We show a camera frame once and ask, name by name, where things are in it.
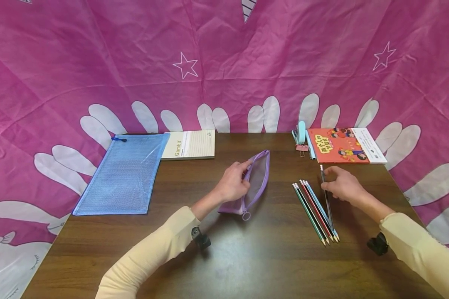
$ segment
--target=green pencil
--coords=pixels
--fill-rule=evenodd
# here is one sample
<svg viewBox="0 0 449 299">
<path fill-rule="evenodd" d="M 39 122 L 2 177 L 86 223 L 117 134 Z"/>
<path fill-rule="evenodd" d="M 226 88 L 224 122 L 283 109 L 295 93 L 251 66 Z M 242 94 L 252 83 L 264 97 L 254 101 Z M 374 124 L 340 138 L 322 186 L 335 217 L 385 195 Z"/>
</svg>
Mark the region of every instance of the green pencil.
<svg viewBox="0 0 449 299">
<path fill-rule="evenodd" d="M 294 188 L 294 192 L 296 192 L 296 195 L 298 196 L 299 201 L 301 202 L 301 205 L 303 205 L 303 208 L 306 211 L 306 214 L 308 215 L 309 220 L 311 221 L 311 224 L 313 225 L 313 228 L 315 229 L 317 236 L 319 237 L 319 239 L 321 240 L 323 245 L 326 247 L 326 243 L 324 242 L 323 236 L 321 235 L 321 233 L 317 229 L 316 223 L 314 223 L 314 221 L 313 221 L 313 219 L 312 219 L 312 217 L 311 217 L 311 215 L 310 215 L 310 213 L 308 211 L 308 208 L 304 204 L 304 201 L 303 201 L 303 199 L 301 198 L 301 195 L 298 192 L 298 185 L 296 183 L 293 183 L 293 188 Z"/>
</svg>

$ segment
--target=red book cover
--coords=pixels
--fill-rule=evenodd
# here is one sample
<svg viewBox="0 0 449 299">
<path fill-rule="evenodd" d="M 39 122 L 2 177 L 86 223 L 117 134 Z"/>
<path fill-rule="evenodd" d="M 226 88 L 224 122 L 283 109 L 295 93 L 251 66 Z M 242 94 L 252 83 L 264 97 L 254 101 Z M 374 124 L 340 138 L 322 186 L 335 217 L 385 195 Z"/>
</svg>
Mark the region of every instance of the red book cover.
<svg viewBox="0 0 449 299">
<path fill-rule="evenodd" d="M 308 129 L 319 163 L 387 163 L 366 128 Z"/>
</svg>

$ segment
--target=brown table surface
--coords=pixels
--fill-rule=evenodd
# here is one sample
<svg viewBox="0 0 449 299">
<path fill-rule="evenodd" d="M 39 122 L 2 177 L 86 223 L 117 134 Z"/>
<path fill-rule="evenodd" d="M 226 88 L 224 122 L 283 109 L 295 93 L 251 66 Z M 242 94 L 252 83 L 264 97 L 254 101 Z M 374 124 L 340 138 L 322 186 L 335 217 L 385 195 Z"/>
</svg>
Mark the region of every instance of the brown table surface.
<svg viewBox="0 0 449 299">
<path fill-rule="evenodd" d="M 22 298 L 94 298 L 105 272 L 173 212 L 209 192 L 234 161 L 271 151 L 265 193 L 244 222 L 212 212 L 201 228 L 212 245 L 187 250 L 156 271 L 137 298 L 441 298 L 392 251 L 366 247 L 379 227 L 346 202 L 331 202 L 341 242 L 325 248 L 291 183 L 309 180 L 317 196 L 319 167 L 294 150 L 290 133 L 217 134 L 214 160 L 159 166 L 148 215 L 71 216 Z M 419 218 L 383 165 L 341 165 L 376 198 Z"/>
</svg>

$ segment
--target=blue mesh zipper bag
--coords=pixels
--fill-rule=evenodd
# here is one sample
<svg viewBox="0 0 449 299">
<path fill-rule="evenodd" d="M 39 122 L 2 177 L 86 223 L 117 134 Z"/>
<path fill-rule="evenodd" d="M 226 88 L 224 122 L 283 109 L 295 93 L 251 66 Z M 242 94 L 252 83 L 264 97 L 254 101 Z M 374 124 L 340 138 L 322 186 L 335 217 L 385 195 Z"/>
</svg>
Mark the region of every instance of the blue mesh zipper bag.
<svg viewBox="0 0 449 299">
<path fill-rule="evenodd" d="M 169 133 L 115 135 L 72 214 L 148 213 L 156 171 L 169 138 Z"/>
</svg>

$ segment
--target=black clip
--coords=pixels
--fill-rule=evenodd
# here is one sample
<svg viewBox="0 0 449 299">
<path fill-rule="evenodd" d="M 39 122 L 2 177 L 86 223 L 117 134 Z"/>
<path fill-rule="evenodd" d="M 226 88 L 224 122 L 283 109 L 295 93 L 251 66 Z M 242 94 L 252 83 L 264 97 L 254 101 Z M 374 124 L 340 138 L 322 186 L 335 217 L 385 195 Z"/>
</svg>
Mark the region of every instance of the black clip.
<svg viewBox="0 0 449 299">
<path fill-rule="evenodd" d="M 375 238 L 371 238 L 367 242 L 367 246 L 378 256 L 386 254 L 387 249 L 389 248 L 389 245 L 386 242 L 386 237 L 383 233 L 379 233 Z"/>
<path fill-rule="evenodd" d="M 204 250 L 211 245 L 211 241 L 208 236 L 202 234 L 200 228 L 197 226 L 192 228 L 192 238 L 201 250 Z"/>
</svg>

